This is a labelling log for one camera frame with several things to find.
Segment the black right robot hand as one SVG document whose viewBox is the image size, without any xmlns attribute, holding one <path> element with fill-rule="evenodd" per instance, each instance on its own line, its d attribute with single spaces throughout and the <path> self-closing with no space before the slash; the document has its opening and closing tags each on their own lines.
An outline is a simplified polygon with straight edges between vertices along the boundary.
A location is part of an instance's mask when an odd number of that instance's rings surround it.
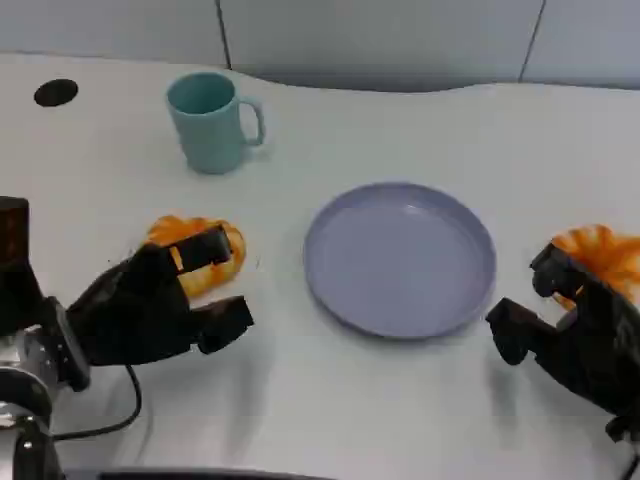
<svg viewBox="0 0 640 480">
<path fill-rule="evenodd" d="M 622 294 L 569 254 L 547 245 L 531 262 L 532 284 L 543 297 L 574 303 L 554 326 L 502 298 L 487 314 L 502 359 L 526 356 L 572 393 L 612 414 L 606 432 L 615 442 L 639 441 L 639 311 Z"/>
</svg>

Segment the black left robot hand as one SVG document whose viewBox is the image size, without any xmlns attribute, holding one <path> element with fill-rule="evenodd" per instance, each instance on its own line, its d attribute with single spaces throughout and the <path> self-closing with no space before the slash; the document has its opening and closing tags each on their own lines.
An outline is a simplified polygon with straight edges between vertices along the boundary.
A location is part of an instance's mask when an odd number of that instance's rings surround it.
<svg viewBox="0 0 640 480">
<path fill-rule="evenodd" d="M 246 300 L 229 297 L 193 309 L 179 276 L 232 258 L 221 226 L 168 246 L 145 244 L 101 274 L 68 308 L 81 349 L 93 366 L 142 365 L 204 354 L 238 340 L 254 324 Z"/>
</svg>

